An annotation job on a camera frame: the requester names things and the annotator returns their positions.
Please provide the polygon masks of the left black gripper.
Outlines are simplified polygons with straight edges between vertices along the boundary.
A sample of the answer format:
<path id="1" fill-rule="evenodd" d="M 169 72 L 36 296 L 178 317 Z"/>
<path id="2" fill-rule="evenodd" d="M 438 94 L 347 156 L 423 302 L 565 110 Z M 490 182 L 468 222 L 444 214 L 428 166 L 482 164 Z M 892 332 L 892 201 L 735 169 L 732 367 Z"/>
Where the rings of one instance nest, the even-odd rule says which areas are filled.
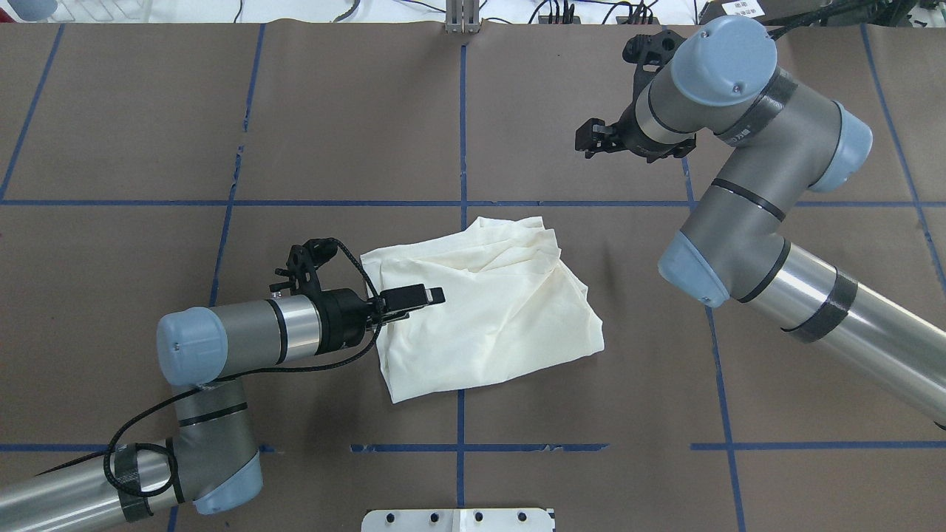
<path id="1" fill-rule="evenodd" d="M 362 299 L 348 287 L 318 293 L 321 324 L 318 354 L 357 347 L 367 331 L 409 318 L 409 311 L 446 302 L 442 287 L 423 284 L 392 287 L 375 297 Z"/>

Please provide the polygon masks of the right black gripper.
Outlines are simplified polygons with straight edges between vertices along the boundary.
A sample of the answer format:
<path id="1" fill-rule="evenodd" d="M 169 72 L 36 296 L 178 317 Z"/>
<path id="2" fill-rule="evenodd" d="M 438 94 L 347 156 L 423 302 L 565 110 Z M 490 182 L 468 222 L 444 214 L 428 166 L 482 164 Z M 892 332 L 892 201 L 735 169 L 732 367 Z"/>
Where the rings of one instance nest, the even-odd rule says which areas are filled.
<path id="1" fill-rule="evenodd" d="M 648 103 L 629 105 L 617 123 L 588 118 L 575 132 L 575 145 L 591 146 L 582 150 L 585 159 L 595 154 L 631 151 L 649 164 L 659 159 L 687 156 L 696 145 L 695 132 L 680 132 L 665 126 Z"/>

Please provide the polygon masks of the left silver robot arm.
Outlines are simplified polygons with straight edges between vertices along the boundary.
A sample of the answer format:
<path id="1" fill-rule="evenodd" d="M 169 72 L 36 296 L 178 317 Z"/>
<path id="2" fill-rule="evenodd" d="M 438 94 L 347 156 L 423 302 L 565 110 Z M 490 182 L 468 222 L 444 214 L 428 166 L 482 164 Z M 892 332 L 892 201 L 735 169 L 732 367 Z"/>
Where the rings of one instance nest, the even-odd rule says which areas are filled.
<path id="1" fill-rule="evenodd" d="M 445 301 L 440 287 L 395 287 L 369 299 L 318 285 L 270 287 L 270 299 L 163 316 L 159 363 L 178 432 L 73 460 L 2 491 L 4 531 L 99 531 L 192 504 L 209 515 L 262 488 L 261 452 L 241 378 L 293 372 L 293 361 L 357 347 L 369 331 Z"/>

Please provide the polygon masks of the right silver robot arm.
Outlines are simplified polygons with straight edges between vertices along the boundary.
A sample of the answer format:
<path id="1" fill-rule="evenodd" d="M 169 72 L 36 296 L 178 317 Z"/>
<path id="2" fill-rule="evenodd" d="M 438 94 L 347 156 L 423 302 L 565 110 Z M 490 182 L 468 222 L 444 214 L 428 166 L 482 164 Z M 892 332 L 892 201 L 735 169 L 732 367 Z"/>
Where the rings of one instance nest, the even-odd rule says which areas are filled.
<path id="1" fill-rule="evenodd" d="M 632 37 L 632 101 L 612 124 L 585 121 L 575 148 L 652 163 L 712 132 L 731 155 L 660 257 L 663 279 L 707 307 L 753 307 L 943 427 L 944 331 L 778 233 L 803 193 L 834 191 L 864 165 L 873 135 L 778 66 L 776 35 L 726 15 L 688 38 Z"/>

